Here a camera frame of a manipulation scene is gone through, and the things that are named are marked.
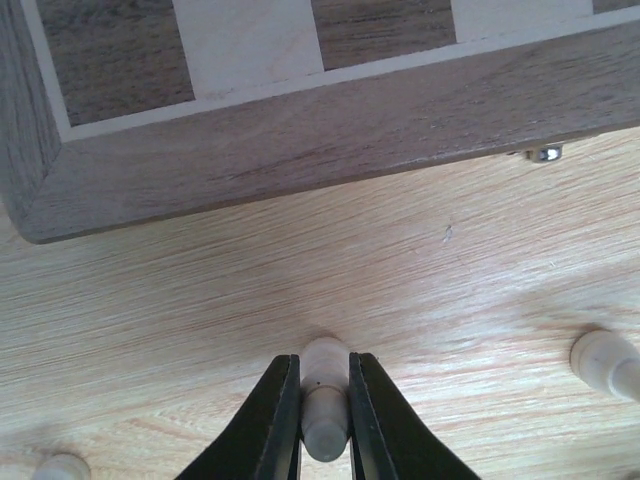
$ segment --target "white chess piece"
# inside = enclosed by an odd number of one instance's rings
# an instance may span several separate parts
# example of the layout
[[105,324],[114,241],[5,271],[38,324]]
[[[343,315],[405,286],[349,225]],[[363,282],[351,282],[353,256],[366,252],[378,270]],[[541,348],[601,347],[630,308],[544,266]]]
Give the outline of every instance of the white chess piece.
[[571,368],[596,390],[640,402],[640,353],[615,333],[582,336],[571,349]]
[[32,480],[90,480],[91,471],[84,460],[68,454],[55,455],[44,462]]
[[349,349],[334,338],[320,338],[300,355],[302,436],[314,459],[331,462],[349,440]]

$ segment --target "white pawn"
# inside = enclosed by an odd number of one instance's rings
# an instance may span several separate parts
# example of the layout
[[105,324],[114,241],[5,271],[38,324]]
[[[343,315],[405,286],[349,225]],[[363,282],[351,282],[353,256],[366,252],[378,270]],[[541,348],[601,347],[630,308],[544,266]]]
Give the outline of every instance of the white pawn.
[[91,471],[84,460],[68,454],[55,455],[44,462],[32,480],[90,480]]
[[302,437],[314,459],[331,462],[349,440],[349,349],[335,338],[319,338],[300,355]]
[[612,332],[582,336],[571,349],[571,368],[596,390],[640,402],[640,353]]

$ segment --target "wooden frame border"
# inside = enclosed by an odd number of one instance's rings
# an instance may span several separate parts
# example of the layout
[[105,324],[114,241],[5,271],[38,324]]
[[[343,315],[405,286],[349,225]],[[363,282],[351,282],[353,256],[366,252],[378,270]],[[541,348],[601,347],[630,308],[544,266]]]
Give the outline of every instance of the wooden frame border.
[[61,144],[3,8],[4,201],[37,243],[640,124],[634,21]]

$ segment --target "wooden table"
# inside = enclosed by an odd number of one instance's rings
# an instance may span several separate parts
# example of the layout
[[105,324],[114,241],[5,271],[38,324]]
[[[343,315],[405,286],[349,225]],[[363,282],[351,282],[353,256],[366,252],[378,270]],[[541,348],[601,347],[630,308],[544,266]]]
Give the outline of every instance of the wooden table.
[[[486,479],[640,472],[638,406],[569,348],[640,343],[640,129],[556,163],[481,158],[57,244],[0,217],[0,478],[58,451],[169,479],[270,359],[331,334],[380,357]],[[349,476],[348,456],[303,478]]]

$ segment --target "light wood grain surface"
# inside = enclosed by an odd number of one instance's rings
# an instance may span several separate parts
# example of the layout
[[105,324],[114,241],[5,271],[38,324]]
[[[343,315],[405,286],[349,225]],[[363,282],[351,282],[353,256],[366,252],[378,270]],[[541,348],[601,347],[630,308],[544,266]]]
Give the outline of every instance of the light wood grain surface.
[[[640,344],[640,130],[548,165],[496,156],[33,246],[0,216],[0,478],[81,454],[169,479],[270,359],[333,334],[380,357],[485,479],[640,471],[640,406],[569,370]],[[349,477],[348,458],[304,479]]]

